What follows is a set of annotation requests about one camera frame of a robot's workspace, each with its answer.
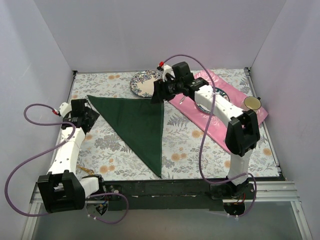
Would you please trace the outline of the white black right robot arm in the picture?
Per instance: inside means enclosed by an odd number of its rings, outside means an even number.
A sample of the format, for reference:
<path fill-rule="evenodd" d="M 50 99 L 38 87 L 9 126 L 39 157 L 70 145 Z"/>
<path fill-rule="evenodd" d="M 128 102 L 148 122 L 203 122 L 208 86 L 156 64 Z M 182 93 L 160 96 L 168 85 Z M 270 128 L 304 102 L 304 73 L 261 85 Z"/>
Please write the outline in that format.
<path fill-rule="evenodd" d="M 230 151 L 228 174 L 223 181 L 205 181 L 214 199 L 239 198 L 249 184 L 250 157 L 260 140 L 257 114 L 253 110 L 243 110 L 216 94 L 214 84 L 202 77 L 195 78 L 184 61 L 173 66 L 160 62 L 157 70 L 162 73 L 162 78 L 153 83 L 151 103 L 163 103 L 183 94 L 209 109 L 210 116 L 218 117 L 226 126 L 224 141 Z"/>

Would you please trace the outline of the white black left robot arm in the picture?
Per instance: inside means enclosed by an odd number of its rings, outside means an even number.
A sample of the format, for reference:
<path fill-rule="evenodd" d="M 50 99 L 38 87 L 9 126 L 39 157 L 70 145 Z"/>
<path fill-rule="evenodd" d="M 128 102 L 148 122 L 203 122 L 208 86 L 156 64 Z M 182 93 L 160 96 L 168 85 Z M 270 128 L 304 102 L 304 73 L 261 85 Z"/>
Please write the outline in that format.
<path fill-rule="evenodd" d="M 87 99 L 62 103 L 58 114 L 63 117 L 55 158 L 46 175 L 38 177 L 37 186 L 48 213 L 81 210 L 89 196 L 101 200 L 106 187 L 99 174 L 77 179 L 76 168 L 86 134 L 100 116 Z"/>

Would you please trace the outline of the dark green cloth napkin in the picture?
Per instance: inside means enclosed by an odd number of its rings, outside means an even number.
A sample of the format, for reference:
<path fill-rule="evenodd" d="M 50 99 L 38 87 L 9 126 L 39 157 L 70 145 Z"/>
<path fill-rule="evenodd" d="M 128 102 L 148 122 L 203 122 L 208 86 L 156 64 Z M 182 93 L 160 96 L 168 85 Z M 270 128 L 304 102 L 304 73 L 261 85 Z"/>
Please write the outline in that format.
<path fill-rule="evenodd" d="M 128 147 L 157 177 L 161 177 L 164 104 L 152 104 L 145 98 L 87 97 Z"/>

